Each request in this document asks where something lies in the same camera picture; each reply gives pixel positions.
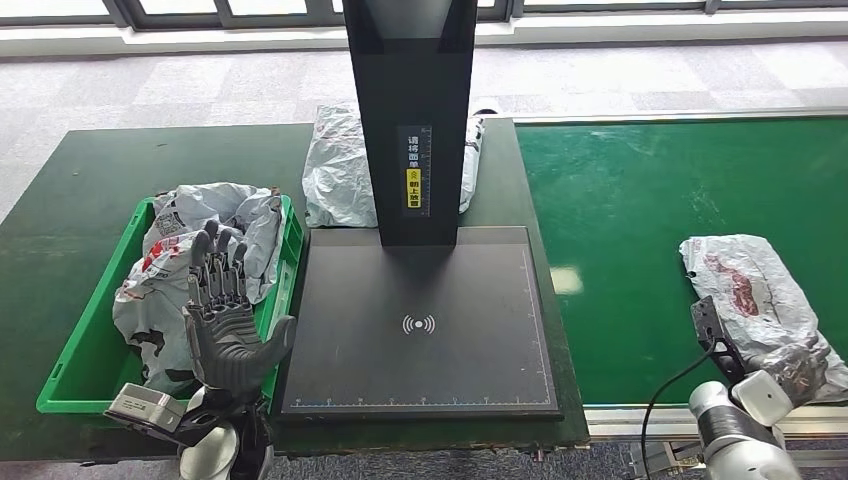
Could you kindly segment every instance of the metal frame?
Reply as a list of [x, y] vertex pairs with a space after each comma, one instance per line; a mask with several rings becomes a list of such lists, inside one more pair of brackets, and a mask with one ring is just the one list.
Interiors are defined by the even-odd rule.
[[635, 10], [703, 10], [712, 15], [718, 10], [780, 9], [780, 8], [830, 8], [848, 6], [848, 0], [562, 0], [558, 4], [528, 5], [518, 0], [523, 13], [572, 13]]
[[721, 10], [834, 8], [848, 6], [848, 0], [720, 0]]
[[495, 0], [493, 7], [478, 7], [477, 21], [484, 22], [508, 22], [515, 3], [523, 3], [524, 0]]
[[[332, 0], [304, 0], [306, 13], [236, 15], [229, 0], [214, 0], [215, 13], [145, 12], [141, 0], [103, 0], [113, 17], [120, 17], [123, 25], [136, 31], [186, 30], [186, 29], [242, 29], [335, 27], [344, 25], [344, 14], [333, 9]], [[522, 0], [495, 0], [493, 7], [478, 10], [478, 21], [508, 21]]]
[[332, 0], [305, 0], [306, 13], [235, 15], [228, 0], [214, 0], [224, 28], [330, 27], [344, 25]]
[[0, 17], [0, 27], [43, 27], [56, 25], [116, 25], [126, 27], [123, 17], [110, 9], [110, 2], [114, 0], [103, 0], [108, 10], [108, 15], [63, 15], [35, 17]]
[[704, 10], [704, 0], [596, 0], [581, 3], [580, 0], [563, 0], [561, 4], [528, 5], [523, 4], [524, 14], [608, 12], [634, 10]]
[[140, 0], [112, 0], [128, 26], [137, 32], [222, 28], [217, 13], [149, 14]]

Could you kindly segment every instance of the robotic arm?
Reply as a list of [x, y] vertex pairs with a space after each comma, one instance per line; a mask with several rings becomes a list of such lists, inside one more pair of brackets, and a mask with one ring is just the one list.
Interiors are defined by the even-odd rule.
[[245, 297], [247, 248], [239, 245], [230, 262], [229, 231], [217, 232], [210, 221], [192, 244], [184, 309], [192, 370], [203, 388], [183, 406], [170, 395], [127, 383], [104, 414], [176, 443], [183, 479], [257, 480], [274, 453], [259, 388], [291, 352], [296, 320], [279, 319], [268, 341], [259, 339]]
[[742, 358], [718, 317], [712, 297], [692, 305], [698, 342], [731, 382], [706, 382], [689, 397], [698, 422], [707, 478], [712, 480], [801, 480], [801, 474], [773, 435], [774, 426], [811, 401], [824, 384], [830, 348], [788, 345], [767, 355]]

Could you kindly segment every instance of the yellow warning label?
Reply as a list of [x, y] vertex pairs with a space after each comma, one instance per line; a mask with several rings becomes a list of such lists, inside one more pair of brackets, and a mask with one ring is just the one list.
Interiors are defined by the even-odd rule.
[[406, 206], [421, 208], [421, 169], [406, 169]]

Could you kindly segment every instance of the white bag with red print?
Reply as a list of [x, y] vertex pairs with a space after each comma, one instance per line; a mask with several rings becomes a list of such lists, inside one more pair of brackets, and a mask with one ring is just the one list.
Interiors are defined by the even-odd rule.
[[277, 281], [283, 212], [277, 192], [233, 183], [182, 185], [157, 196], [153, 207], [144, 256], [115, 292], [112, 320], [141, 355], [144, 385], [172, 394], [194, 379], [182, 308], [197, 233], [208, 220], [219, 223], [218, 234], [230, 230], [230, 258], [239, 242], [247, 244], [245, 285], [256, 304]]
[[[752, 235], [692, 237], [680, 254], [700, 298], [713, 296], [719, 317], [743, 357], [770, 353], [818, 336], [818, 317], [765, 238]], [[816, 402], [848, 400], [848, 367], [835, 351], [827, 355], [827, 384]]]

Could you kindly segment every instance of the black vertical pillar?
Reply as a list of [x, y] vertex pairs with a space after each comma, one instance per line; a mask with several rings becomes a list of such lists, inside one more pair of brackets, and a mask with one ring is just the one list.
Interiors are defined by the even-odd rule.
[[383, 245], [456, 243], [477, 0], [344, 0]]

